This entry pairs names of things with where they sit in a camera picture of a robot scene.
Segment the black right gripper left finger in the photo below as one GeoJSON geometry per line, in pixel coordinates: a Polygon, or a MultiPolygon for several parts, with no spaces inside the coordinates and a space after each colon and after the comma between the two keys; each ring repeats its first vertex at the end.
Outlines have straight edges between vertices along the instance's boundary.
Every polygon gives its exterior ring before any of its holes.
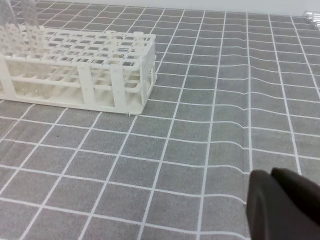
{"type": "Polygon", "coordinates": [[[288,197],[271,172],[249,176],[246,217],[253,240],[318,240],[320,225],[288,197]]]}

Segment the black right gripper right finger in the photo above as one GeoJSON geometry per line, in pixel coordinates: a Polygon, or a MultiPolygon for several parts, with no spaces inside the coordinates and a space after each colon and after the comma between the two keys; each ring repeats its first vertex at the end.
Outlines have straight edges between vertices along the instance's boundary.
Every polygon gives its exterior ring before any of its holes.
{"type": "Polygon", "coordinates": [[[286,168],[273,168],[271,176],[290,200],[316,224],[320,224],[320,186],[286,168]]]}

